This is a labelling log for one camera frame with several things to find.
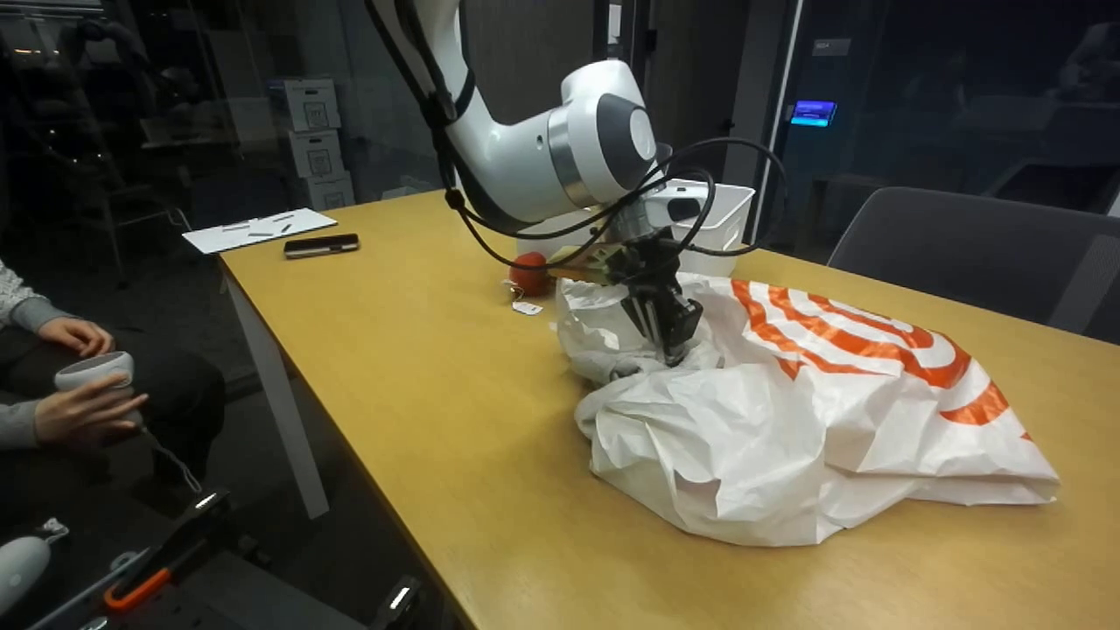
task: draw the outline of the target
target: white plastic bag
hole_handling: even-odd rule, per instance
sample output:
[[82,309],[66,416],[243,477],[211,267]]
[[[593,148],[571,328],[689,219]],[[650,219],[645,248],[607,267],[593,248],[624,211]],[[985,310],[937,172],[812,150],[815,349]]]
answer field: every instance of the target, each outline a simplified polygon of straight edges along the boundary
[[593,472],[666,521],[812,547],[916,500],[1047,503],[1056,472],[946,337],[804,290],[687,277],[705,326],[663,367],[620,290],[564,283],[560,347],[602,380],[578,406]]

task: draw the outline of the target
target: black office chair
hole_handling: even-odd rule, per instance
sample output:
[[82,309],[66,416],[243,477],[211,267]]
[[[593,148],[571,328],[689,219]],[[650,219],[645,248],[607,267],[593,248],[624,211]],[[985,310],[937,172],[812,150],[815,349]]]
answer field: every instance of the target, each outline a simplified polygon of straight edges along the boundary
[[831,267],[1120,344],[1117,217],[890,186]]

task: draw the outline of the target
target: wooden table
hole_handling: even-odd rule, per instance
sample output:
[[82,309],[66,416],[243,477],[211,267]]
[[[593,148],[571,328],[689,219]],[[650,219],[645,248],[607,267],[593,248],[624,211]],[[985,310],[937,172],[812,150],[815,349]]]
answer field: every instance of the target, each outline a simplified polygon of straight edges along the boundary
[[693,540],[600,484],[584,384],[442,197],[336,211],[357,255],[228,274],[477,626],[1120,626],[1120,349],[757,253],[740,277],[958,340],[1065,477],[1050,506],[903,503],[815,549]]

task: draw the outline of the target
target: person's hand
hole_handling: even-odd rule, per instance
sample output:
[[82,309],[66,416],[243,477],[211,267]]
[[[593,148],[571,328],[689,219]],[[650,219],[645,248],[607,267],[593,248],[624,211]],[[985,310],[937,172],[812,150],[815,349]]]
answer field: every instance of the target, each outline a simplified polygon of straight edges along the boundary
[[88,319],[53,319],[38,328],[38,340],[71,347],[76,357],[97,357],[113,349],[108,328]]
[[34,430],[41,445],[96,445],[108,433],[136,430],[146,394],[129,387],[129,375],[108,375],[82,387],[53,391],[34,402]]

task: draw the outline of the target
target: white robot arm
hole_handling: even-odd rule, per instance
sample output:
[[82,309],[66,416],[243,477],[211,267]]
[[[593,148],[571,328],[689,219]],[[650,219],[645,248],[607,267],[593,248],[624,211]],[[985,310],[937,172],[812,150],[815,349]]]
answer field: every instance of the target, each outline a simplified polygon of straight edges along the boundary
[[449,203],[516,232],[546,217],[614,207],[620,255],[609,281],[631,287],[631,319],[675,364],[700,321],[675,283],[679,244],[666,203],[631,200],[657,176],[657,140],[626,64],[564,77],[560,105],[516,125],[495,122],[463,49],[460,0],[368,0],[446,160]]

